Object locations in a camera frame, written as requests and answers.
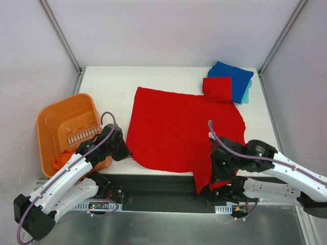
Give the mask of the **red t-shirt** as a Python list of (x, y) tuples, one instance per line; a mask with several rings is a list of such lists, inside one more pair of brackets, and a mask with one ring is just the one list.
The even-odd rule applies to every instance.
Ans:
[(244, 144), (244, 120), (231, 100), (231, 78), (204, 78), (202, 95), (138, 88), (127, 146), (145, 168), (191, 172), (196, 191), (226, 185), (213, 181), (208, 121), (218, 136)]

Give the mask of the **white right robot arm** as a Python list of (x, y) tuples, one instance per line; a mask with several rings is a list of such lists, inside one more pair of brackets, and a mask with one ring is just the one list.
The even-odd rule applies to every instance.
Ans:
[(211, 143), (212, 203), (261, 199), (300, 207), (311, 216), (326, 218), (326, 177), (288, 159), (275, 147), (250, 140), (245, 145), (225, 137)]

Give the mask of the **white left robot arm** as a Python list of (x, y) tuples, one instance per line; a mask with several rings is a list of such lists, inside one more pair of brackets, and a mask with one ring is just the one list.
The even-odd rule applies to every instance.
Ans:
[(32, 241), (45, 238), (57, 221), (87, 199), (110, 203), (116, 193), (113, 184), (94, 168), (107, 157), (120, 161), (132, 153), (116, 124), (102, 126), (102, 131), (78, 146), (67, 163), (30, 195), (19, 194), (13, 201), (14, 220), (18, 223), (17, 241), (25, 230)]

